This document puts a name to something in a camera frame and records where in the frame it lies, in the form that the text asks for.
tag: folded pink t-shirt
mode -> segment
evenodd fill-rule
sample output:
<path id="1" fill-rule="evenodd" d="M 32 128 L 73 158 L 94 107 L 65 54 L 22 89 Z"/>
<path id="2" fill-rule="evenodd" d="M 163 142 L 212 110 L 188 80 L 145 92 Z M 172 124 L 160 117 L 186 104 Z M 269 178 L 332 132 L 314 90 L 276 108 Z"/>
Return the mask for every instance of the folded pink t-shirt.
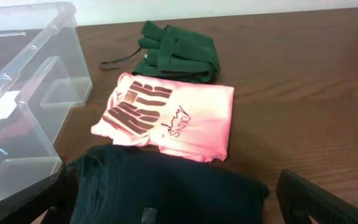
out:
<path id="1" fill-rule="evenodd" d="M 225 160 L 234 88 L 123 73 L 93 134 L 199 162 Z"/>

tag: wood grain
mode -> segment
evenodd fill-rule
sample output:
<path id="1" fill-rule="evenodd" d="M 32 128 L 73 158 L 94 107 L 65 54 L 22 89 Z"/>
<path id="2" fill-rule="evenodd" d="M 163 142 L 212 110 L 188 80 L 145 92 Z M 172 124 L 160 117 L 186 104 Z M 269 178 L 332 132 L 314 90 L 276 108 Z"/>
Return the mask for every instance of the wood grain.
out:
<path id="1" fill-rule="evenodd" d="M 358 8 L 158 21 L 211 36 L 221 62 L 216 84 L 235 87 L 229 158 L 213 164 L 260 179 L 272 191 L 266 223 L 283 223 L 275 196 L 291 169 L 358 207 Z M 73 108 L 55 147 L 67 162 L 91 146 L 122 72 L 102 61 L 138 48 L 143 23 L 77 28 L 94 88 Z"/>

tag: dark green fabric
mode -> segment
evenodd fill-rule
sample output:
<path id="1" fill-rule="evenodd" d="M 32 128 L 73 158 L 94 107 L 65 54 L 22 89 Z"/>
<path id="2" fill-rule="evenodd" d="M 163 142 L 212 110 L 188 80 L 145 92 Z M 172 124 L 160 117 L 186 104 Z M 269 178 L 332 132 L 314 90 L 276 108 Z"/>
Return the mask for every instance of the dark green fabric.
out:
<path id="1" fill-rule="evenodd" d="M 73 224 L 262 223 L 269 194 L 257 180 L 209 164 L 136 147 L 93 147 L 76 160 L 79 194 Z"/>
<path id="2" fill-rule="evenodd" d="M 220 73 L 218 54 L 212 38 L 175 26 L 161 29 L 147 21 L 139 46 L 150 49 L 134 75 L 166 78 L 192 83 L 212 82 Z"/>

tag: transparent storage container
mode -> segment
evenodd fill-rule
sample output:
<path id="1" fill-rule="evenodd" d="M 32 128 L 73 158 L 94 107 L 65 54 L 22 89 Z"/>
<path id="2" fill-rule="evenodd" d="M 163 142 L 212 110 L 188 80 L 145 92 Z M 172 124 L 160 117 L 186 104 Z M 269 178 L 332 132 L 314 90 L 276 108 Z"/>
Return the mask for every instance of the transparent storage container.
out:
<path id="1" fill-rule="evenodd" d="M 55 173 L 53 142 L 92 82 L 68 2 L 0 7 L 0 200 Z"/>

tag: drawstring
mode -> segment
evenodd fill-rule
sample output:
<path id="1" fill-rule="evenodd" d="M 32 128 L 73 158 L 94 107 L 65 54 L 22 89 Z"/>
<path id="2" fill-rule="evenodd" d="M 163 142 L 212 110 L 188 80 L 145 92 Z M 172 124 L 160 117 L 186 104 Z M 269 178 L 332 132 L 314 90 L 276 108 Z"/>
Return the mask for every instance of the drawstring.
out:
<path id="1" fill-rule="evenodd" d="M 137 50 L 135 51 L 135 53 L 133 53 L 132 55 L 130 55 L 130 56 L 128 56 L 128 57 L 120 58 L 120 59 L 117 59 L 117 60 L 112 60 L 112 61 L 110 61 L 110 62 L 102 62 L 102 63 L 99 64 L 99 68 L 102 69 L 102 70 L 118 70 L 118 69 L 120 69 L 120 68 L 123 68 L 123 67 L 125 67 L 125 66 L 128 66 L 128 65 L 134 63 L 134 61 L 136 61 L 136 58 L 135 58 L 135 60 L 133 60 L 131 63 L 129 63 L 129 64 L 123 66 L 123 67 L 105 67 L 104 65 L 109 65 L 109 64 L 112 64 L 112 63 L 117 63 L 117 62 L 125 61 L 125 60 L 127 60 L 127 59 L 133 57 L 135 54 L 139 53 L 140 50 L 142 50 L 142 47 L 139 47 L 139 49 L 137 49 Z"/>

